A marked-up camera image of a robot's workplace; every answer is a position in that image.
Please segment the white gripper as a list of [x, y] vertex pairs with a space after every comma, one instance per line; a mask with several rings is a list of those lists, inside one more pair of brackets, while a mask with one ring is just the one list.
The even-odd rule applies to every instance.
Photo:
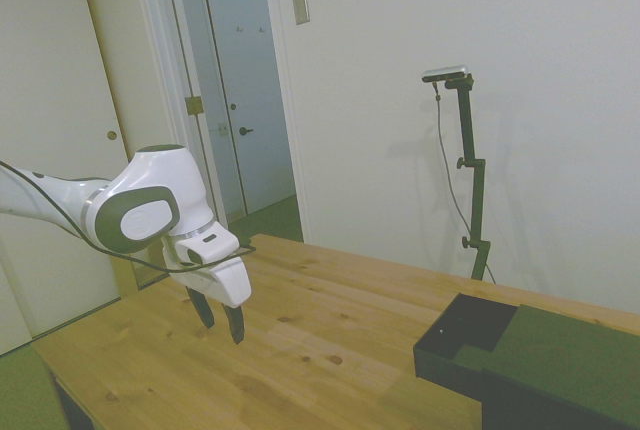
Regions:
[[240, 257], [200, 270], [172, 273], [171, 277], [187, 287], [189, 299], [207, 329], [215, 325], [215, 318], [205, 296], [224, 304], [223, 310], [234, 343], [239, 345], [244, 340], [245, 324], [241, 305], [251, 296], [251, 284]]

